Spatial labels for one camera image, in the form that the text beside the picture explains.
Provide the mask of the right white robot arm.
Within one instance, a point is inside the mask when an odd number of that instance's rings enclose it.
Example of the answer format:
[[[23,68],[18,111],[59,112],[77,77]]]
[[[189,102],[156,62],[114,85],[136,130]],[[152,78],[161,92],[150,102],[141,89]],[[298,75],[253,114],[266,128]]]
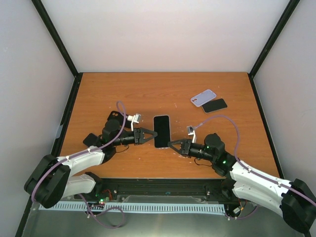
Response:
[[[224,189],[280,215],[292,229],[307,234],[316,219],[316,197],[300,179],[289,181],[255,169],[225,150],[225,144],[216,134],[208,134],[204,144],[191,139],[168,142],[168,146],[184,157],[211,162],[212,169],[232,184]]]

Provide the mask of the left black table rail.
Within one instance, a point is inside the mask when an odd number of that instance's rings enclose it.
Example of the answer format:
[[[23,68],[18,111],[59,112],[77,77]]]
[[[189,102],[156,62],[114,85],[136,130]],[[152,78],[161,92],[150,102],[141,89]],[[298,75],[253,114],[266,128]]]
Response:
[[[54,144],[53,144],[53,148],[51,151],[52,155],[57,155],[59,156],[63,147],[63,143],[65,140],[65,136],[67,133],[67,129],[68,129],[68,125],[70,122],[70,118],[72,115],[72,111],[74,108],[74,104],[75,104],[75,100],[78,94],[78,90],[80,87],[80,83],[82,80],[82,76],[83,73],[79,73],[77,76],[75,76],[75,80],[73,83],[73,86],[71,88],[71,92],[67,101],[67,104],[65,106],[65,110],[62,116],[62,120],[61,120],[61,131],[60,131],[60,135],[58,138],[55,139]]]

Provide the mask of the black phone case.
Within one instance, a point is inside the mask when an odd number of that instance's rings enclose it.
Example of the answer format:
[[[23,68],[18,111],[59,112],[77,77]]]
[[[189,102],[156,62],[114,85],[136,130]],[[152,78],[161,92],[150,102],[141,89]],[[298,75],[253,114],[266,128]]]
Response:
[[[119,122],[120,125],[122,125],[124,121],[124,116],[118,111],[111,111],[107,118],[107,121],[109,120],[116,120]]]

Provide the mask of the lavender phone case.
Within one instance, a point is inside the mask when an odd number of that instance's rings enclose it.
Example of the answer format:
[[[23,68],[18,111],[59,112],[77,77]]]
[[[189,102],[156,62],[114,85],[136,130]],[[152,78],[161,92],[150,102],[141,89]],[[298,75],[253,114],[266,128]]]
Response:
[[[196,106],[196,107],[201,107],[202,105],[204,105],[205,103],[213,100],[216,98],[216,94],[210,90],[207,89],[199,94],[197,94],[196,96],[193,96],[190,101]]]

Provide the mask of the left controller board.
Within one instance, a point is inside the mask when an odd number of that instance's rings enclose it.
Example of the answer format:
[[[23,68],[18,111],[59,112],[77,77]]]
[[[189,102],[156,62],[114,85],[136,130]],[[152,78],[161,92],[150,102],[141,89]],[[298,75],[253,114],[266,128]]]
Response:
[[[103,190],[101,193],[96,194],[95,197],[100,205],[104,205],[113,199],[112,192],[109,189]]]

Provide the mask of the white phone black screen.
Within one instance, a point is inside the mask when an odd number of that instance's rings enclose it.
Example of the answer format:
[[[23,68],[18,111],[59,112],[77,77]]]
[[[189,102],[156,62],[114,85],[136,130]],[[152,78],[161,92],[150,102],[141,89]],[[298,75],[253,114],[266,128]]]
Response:
[[[222,98],[209,101],[205,103],[204,105],[202,105],[202,109],[205,113],[211,113],[211,112],[215,112],[215,111],[222,110],[225,108],[227,108],[227,104],[225,100]]]

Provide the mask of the dark blue phone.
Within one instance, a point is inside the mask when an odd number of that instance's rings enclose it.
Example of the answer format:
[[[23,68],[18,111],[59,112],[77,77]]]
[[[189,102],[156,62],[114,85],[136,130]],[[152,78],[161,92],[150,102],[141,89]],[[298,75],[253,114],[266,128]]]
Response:
[[[98,146],[98,141],[99,141],[99,138],[98,136],[96,136],[95,134],[93,133],[89,133],[86,138],[84,138],[83,140],[83,144],[86,145],[87,147],[90,147],[90,146]]]

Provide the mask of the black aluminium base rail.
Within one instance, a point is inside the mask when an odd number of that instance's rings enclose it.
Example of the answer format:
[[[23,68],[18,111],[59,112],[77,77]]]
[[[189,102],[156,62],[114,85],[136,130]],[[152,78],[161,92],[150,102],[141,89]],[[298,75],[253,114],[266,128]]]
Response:
[[[88,201],[98,201],[95,195],[109,189],[112,200],[119,196],[181,196],[223,204],[237,203],[232,186],[232,182],[225,179],[101,179],[83,175],[72,177],[69,181],[44,182],[38,188],[35,199],[49,208],[68,196],[78,198],[79,194]]]

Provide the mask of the right black frame post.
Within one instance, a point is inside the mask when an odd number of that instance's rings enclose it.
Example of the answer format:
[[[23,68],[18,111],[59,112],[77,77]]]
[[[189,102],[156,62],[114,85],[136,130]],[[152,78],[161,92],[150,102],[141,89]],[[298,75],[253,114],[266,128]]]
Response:
[[[292,16],[292,14],[295,11],[299,2],[300,2],[300,0],[290,0],[288,2],[288,4],[286,5],[283,13],[281,14],[278,22],[276,23],[276,25],[275,25],[274,29],[272,30],[268,40],[266,41],[263,49],[261,50],[258,58],[256,59],[252,69],[248,73],[250,80],[253,80],[254,77],[256,76],[256,74],[258,73],[260,67],[262,66],[263,62],[267,58],[270,50],[272,49],[272,47],[275,44],[278,37],[280,36],[282,30],[284,29],[288,20]]]

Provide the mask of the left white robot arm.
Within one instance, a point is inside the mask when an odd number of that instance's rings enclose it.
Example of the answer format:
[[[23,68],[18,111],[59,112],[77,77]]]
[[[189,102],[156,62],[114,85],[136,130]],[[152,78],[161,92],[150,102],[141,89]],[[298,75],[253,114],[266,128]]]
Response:
[[[87,194],[96,199],[102,195],[102,179],[92,172],[78,175],[92,166],[108,162],[117,146],[141,145],[157,137],[157,133],[145,128],[124,129],[123,123],[110,119],[101,135],[90,133],[83,141],[87,149],[64,157],[45,155],[24,185],[33,202],[51,208],[61,199]]]

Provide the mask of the left black frame post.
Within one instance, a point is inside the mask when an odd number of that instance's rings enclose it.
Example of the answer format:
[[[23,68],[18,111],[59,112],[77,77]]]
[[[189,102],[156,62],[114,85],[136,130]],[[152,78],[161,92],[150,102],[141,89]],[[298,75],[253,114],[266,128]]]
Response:
[[[58,34],[44,4],[41,0],[31,0],[33,6],[35,7],[37,13],[39,14],[41,20],[43,21],[46,29],[48,30],[50,36],[52,37],[55,45],[57,46],[59,52],[61,53],[65,63],[67,64],[70,72],[74,77],[77,77],[79,72],[77,71],[60,35]]]

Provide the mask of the black frame post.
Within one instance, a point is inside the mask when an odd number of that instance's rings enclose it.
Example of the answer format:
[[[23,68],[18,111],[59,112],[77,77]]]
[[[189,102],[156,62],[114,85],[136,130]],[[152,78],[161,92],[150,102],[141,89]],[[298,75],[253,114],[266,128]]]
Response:
[[[39,14],[41,20],[43,21],[46,29],[48,30],[50,36],[52,37],[55,45],[57,46],[59,52],[61,53],[65,63],[67,64],[70,72],[74,77],[77,77],[79,72],[77,71],[60,35],[58,34],[44,4],[41,0],[31,0],[33,6],[35,7],[37,13]]]
[[[280,36],[282,30],[284,29],[288,20],[292,16],[292,14],[295,11],[299,2],[300,2],[300,0],[290,0],[288,2],[288,4],[286,5],[283,13],[281,14],[278,22],[276,23],[276,25],[275,25],[274,29],[272,30],[268,40],[266,41],[263,49],[261,50],[258,58],[256,59],[252,69],[248,73],[250,80],[253,80],[254,77],[256,76],[256,74],[258,73],[260,67],[262,66],[263,62],[267,58],[270,50],[272,49],[272,47],[275,44],[278,37]]]

